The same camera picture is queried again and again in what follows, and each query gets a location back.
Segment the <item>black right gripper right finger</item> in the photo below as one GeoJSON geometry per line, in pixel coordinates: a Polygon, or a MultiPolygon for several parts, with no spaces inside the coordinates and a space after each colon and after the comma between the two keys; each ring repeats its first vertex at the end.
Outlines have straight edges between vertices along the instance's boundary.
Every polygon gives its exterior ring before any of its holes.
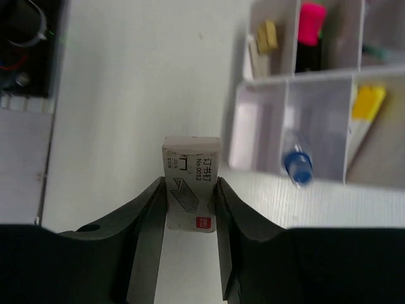
{"type": "Polygon", "coordinates": [[[284,229],[222,178],[213,199],[228,303],[404,302],[403,229],[284,229]]]}

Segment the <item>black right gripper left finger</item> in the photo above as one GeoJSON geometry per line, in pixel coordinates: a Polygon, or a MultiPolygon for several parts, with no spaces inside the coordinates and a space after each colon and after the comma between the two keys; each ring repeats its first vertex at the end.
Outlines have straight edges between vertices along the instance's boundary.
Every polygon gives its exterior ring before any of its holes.
{"type": "Polygon", "coordinates": [[[166,187],[76,231],[1,226],[2,303],[153,303],[166,220],[166,187]]]}

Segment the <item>blue spray bottle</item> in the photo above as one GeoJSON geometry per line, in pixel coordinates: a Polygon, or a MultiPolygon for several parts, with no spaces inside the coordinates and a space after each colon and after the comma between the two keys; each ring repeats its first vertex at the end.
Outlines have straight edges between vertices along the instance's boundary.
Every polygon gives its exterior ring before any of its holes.
{"type": "Polygon", "coordinates": [[[311,150],[306,138],[297,130],[285,130],[281,162],[283,169],[296,187],[305,187],[313,180],[311,150]]]}

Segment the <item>white staples box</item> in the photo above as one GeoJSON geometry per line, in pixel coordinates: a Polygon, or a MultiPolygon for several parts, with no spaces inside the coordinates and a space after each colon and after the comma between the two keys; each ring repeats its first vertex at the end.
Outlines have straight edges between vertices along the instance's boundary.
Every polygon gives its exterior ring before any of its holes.
{"type": "Polygon", "coordinates": [[[218,180],[218,137],[168,136],[162,146],[169,229],[216,230],[213,193],[218,180]]]}

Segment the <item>yellow cap marker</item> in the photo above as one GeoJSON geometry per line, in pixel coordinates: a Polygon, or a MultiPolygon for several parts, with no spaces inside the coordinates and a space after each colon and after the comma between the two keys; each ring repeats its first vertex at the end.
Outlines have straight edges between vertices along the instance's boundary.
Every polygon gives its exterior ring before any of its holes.
{"type": "Polygon", "coordinates": [[[382,85],[361,85],[356,92],[349,124],[349,135],[352,141],[360,141],[364,138],[387,94],[386,88],[382,85]]]}

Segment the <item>grey eraser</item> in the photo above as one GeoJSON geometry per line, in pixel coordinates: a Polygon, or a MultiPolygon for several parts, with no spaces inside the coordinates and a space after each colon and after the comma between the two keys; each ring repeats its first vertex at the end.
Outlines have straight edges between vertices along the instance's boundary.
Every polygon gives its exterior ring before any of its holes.
{"type": "Polygon", "coordinates": [[[270,75],[270,57],[267,54],[259,54],[256,38],[249,34],[247,36],[249,58],[251,63],[252,77],[267,78],[270,75]]]}

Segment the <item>tan eraser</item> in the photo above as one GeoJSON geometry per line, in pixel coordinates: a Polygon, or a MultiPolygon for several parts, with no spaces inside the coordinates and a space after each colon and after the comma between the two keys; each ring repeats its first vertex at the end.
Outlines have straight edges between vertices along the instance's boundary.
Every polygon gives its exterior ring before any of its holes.
{"type": "Polygon", "coordinates": [[[275,23],[265,20],[257,29],[256,41],[259,54],[268,54],[278,49],[277,30],[275,23]]]}

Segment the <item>green gel pen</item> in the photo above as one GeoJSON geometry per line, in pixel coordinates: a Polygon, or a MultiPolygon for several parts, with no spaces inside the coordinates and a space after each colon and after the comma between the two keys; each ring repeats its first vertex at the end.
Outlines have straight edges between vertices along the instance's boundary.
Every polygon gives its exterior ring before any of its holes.
{"type": "Polygon", "coordinates": [[[390,57],[390,52],[388,50],[367,44],[362,45],[362,53],[378,58],[379,60],[388,60],[390,57]]]}

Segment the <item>pink highlighter marker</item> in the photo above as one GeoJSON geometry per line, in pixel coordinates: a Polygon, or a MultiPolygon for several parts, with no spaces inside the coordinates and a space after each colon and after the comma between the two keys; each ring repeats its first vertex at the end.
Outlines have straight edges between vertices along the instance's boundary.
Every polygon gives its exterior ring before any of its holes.
{"type": "Polygon", "coordinates": [[[321,70],[322,29],[327,9],[316,2],[301,4],[297,34],[296,73],[321,70]]]}

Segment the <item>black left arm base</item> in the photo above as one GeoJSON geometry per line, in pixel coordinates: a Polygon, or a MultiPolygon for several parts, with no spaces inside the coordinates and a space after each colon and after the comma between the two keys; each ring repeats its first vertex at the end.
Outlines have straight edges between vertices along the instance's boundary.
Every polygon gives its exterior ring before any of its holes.
{"type": "Polygon", "coordinates": [[[54,113],[69,1],[1,1],[1,108],[54,113]]]}

